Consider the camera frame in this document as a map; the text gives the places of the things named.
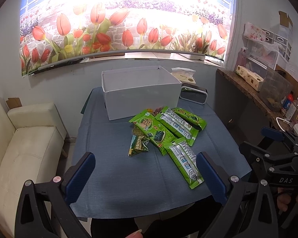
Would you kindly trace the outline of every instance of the tulip poster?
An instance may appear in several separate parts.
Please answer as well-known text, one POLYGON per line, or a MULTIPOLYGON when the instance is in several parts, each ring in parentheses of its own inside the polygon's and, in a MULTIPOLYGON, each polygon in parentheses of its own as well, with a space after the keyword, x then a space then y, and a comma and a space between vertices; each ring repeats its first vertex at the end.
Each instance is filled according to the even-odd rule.
POLYGON ((223 59, 232 0, 22 0, 22 75, 63 59, 126 49, 223 59))

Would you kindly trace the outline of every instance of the blue tablecloth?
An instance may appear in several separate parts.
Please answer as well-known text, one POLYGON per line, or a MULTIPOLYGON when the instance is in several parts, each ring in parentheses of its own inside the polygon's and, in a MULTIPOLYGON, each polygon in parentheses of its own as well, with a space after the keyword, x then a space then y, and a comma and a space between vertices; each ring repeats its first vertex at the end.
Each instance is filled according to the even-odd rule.
MULTIPOLYGON (((192 146, 206 151, 229 175, 242 177, 250 167, 215 112, 206 104, 179 99, 182 107, 207 121, 192 146)), ((133 124, 109 121, 103 91, 93 89, 78 130, 72 164, 86 151, 96 167, 79 199, 71 205, 78 217, 126 218, 150 215, 193 203, 210 195, 205 183, 191 190, 169 155, 149 143, 149 152, 128 157, 133 124)))

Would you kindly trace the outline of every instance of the bottle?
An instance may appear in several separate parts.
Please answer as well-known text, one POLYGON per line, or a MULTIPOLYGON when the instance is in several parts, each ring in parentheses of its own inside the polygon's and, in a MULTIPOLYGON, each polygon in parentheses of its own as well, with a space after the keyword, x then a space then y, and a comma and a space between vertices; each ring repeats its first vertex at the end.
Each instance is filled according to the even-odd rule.
POLYGON ((235 69, 237 68, 237 66, 245 67, 245 64, 246 64, 246 50, 247 50, 246 47, 242 47, 241 50, 238 52, 235 69))
POLYGON ((285 117, 287 121, 290 121, 290 126, 295 125, 296 119, 298 119, 298 97, 291 103, 285 117))
POLYGON ((287 96, 284 104, 283 104, 283 107, 281 109, 281 114, 282 116, 284 116, 288 110, 288 108, 290 107, 291 103, 294 101, 294 98, 293 98, 293 92, 290 92, 290 94, 287 96))

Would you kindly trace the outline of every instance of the white sofa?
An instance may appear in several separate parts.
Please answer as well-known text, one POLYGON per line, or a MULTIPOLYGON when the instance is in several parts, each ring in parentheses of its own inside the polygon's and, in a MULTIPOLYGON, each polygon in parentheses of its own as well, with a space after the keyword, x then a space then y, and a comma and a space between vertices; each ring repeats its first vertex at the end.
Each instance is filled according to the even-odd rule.
POLYGON ((12 237, 24 182, 47 182, 55 176, 65 136, 53 103, 7 114, 0 104, 0 228, 12 237))

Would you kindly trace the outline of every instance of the metal screw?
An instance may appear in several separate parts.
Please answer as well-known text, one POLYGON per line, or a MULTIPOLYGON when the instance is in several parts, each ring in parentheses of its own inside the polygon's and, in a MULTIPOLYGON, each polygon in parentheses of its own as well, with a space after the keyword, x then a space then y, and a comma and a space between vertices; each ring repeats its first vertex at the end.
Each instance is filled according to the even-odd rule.
POLYGON ((264 185, 264 186, 266 186, 268 184, 268 182, 263 179, 263 180, 261 180, 261 184, 264 185))
POLYGON ((31 180, 27 180, 24 183, 25 186, 30 186, 31 184, 32 184, 32 181, 31 180))
POLYGON ((238 182, 239 178, 237 176, 231 176, 231 181, 238 182))
POLYGON ((55 176, 54 178, 53 178, 53 182, 59 182, 59 181, 61 181, 62 180, 62 178, 60 177, 60 176, 55 176))

